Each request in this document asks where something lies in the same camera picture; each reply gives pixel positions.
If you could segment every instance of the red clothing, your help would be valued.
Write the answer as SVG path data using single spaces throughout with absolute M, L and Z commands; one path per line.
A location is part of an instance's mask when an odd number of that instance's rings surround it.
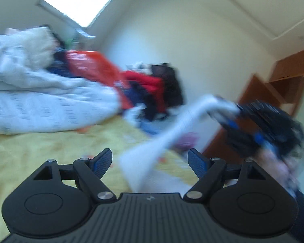
M 96 51 L 70 50 L 67 52 L 66 58 L 70 63 L 70 71 L 74 75 L 114 87 L 121 97 L 122 108 L 133 107 L 122 92 L 122 88 L 128 89 L 130 84 L 118 67 L 105 58 L 103 54 Z
M 134 71 L 124 71 L 122 74 L 127 80 L 138 82 L 154 97 L 158 112 L 163 113 L 166 111 L 163 99 L 164 83 L 161 78 L 147 76 Z

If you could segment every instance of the bed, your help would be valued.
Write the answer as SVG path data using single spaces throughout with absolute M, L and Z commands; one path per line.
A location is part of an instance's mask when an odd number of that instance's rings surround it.
M 130 188 L 117 165 L 117 157 L 148 138 L 120 116 L 94 125 L 86 133 L 0 135 L 0 240 L 9 233 L 1 216 L 4 199 L 46 159 L 54 158 L 59 164 L 71 164 L 80 157 L 94 156 L 104 148 L 110 148 L 113 163 L 102 181 L 119 196 L 121 192 L 130 192 Z M 179 177 L 189 185 L 198 180 L 188 164 L 173 151 L 165 154 L 165 160 L 157 165 L 157 169 Z M 65 184 L 75 186 L 73 181 L 65 181 Z

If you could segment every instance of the black robotic device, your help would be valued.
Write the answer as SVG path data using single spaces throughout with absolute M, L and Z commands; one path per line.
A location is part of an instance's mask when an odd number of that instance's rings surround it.
M 295 131 L 294 120 L 270 107 L 255 102 L 241 111 L 255 116 L 264 139 L 276 138 L 278 150 L 291 132 L 293 146 L 301 143 L 304 135 Z M 275 124 L 268 124 L 277 114 L 289 123 L 285 138 Z M 183 198 L 178 193 L 122 193 L 118 199 L 101 181 L 111 162 L 110 149 L 72 165 L 47 160 L 4 201 L 2 216 L 11 234 L 2 242 L 296 242 L 288 231 L 297 217 L 297 202 L 252 160 L 229 165 L 191 149 L 188 163 L 199 181 Z M 229 179 L 238 182 L 223 188 Z M 75 180 L 78 189 L 62 180 Z

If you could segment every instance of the black bag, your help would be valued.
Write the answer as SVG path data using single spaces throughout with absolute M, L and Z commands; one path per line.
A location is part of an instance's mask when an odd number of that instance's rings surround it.
M 164 82 L 163 98 L 167 107 L 183 105 L 183 97 L 176 72 L 168 63 L 161 65 L 151 65 L 152 76 L 161 78 Z

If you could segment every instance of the white fabric being held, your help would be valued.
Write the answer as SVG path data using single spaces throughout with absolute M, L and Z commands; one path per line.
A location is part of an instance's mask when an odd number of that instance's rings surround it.
M 150 175 L 155 173 L 153 169 L 163 153 L 172 147 L 195 122 L 208 113 L 214 112 L 234 115 L 239 113 L 239 108 L 233 102 L 212 95 L 203 96 L 179 114 L 172 127 L 155 138 L 124 152 L 120 156 L 119 164 L 132 192 L 146 192 L 148 190 L 147 182 L 153 182 Z M 159 191 L 151 190 L 149 192 L 159 193 Z

